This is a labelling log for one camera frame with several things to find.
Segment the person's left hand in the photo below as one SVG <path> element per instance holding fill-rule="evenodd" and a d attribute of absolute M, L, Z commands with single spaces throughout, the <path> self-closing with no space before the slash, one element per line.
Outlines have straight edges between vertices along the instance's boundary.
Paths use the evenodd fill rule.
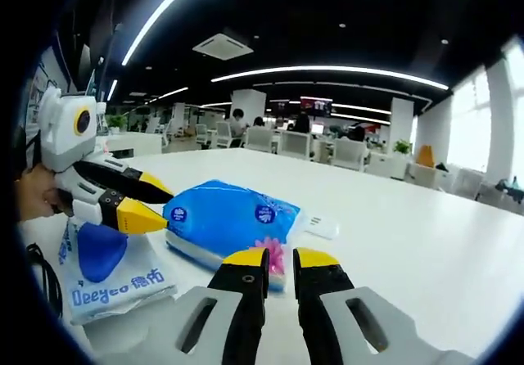
<path fill-rule="evenodd" d="M 43 164 L 25 170 L 15 181 L 15 191 L 20 222 L 60 213 L 72 215 L 71 208 L 59 197 L 55 173 Z"/>

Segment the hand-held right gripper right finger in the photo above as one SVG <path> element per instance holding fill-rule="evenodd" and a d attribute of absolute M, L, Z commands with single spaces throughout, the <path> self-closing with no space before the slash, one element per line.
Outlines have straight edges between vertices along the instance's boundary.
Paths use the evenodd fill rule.
<path fill-rule="evenodd" d="M 293 250 L 299 324 L 312 364 L 472 364 L 418 336 L 414 320 L 372 289 L 355 287 L 331 255 Z"/>

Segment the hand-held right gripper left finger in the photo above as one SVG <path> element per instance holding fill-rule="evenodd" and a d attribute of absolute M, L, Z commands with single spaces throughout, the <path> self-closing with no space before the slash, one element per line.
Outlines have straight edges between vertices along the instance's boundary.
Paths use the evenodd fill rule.
<path fill-rule="evenodd" d="M 208 286 L 178 297 L 156 325 L 155 363 L 253 364 L 268 288 L 268 249 L 226 257 Z"/>

